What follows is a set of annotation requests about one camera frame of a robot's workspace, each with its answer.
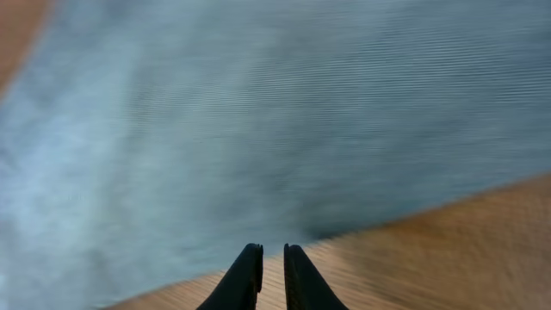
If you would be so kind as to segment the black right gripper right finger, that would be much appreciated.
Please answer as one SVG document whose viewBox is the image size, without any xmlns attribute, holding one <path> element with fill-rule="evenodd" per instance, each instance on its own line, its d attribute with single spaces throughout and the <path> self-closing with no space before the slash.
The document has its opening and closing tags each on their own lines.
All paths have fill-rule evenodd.
<svg viewBox="0 0 551 310">
<path fill-rule="evenodd" d="M 299 245 L 284 246 L 287 310 L 348 310 Z"/>
</svg>

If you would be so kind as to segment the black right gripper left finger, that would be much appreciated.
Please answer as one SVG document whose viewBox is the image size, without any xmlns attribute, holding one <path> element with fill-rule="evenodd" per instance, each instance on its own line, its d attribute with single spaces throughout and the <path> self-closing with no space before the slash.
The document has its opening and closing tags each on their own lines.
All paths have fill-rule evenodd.
<svg viewBox="0 0 551 310">
<path fill-rule="evenodd" d="M 249 243 L 197 310 L 255 310 L 263 282 L 263 246 Z"/>
</svg>

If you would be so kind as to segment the light blue denim jeans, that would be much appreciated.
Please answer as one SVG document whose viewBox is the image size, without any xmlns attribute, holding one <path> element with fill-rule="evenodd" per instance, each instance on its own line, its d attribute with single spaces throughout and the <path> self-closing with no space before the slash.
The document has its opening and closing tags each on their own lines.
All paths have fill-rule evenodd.
<svg viewBox="0 0 551 310">
<path fill-rule="evenodd" d="M 1 306 L 106 306 L 549 168 L 547 1 L 59 1 L 1 106 Z"/>
</svg>

